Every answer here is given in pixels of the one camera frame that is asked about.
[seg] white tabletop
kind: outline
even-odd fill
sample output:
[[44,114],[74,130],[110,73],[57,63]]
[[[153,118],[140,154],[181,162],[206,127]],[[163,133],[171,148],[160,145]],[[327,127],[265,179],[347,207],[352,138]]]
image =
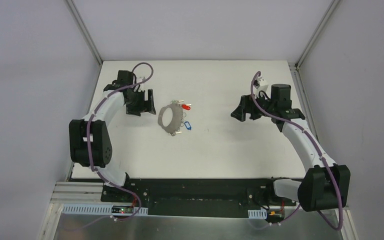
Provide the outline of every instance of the white tabletop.
[[[92,106],[119,70],[129,70],[138,61],[105,61]],[[171,136],[157,123],[157,116],[126,115],[123,107],[111,121],[108,132],[113,155],[131,178],[302,178],[304,167],[288,139],[268,117],[240,122],[230,117],[242,95],[250,94],[254,74],[261,71],[270,84],[292,86],[293,108],[301,108],[286,61],[148,61],[154,75],[145,89],[153,89],[158,115],[172,100],[192,104],[182,128]],[[148,76],[146,65],[135,70]],[[97,178],[89,168],[75,164],[72,178]]]

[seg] white wall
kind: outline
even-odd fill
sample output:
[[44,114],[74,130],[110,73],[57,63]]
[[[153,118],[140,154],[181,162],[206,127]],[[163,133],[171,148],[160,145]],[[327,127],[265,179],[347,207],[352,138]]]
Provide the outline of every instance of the white wall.
[[384,239],[384,0],[344,0],[301,78],[321,143],[351,170],[360,239]]
[[38,236],[97,74],[64,1],[0,0],[0,240]]
[[75,0],[104,60],[296,62],[331,0]]

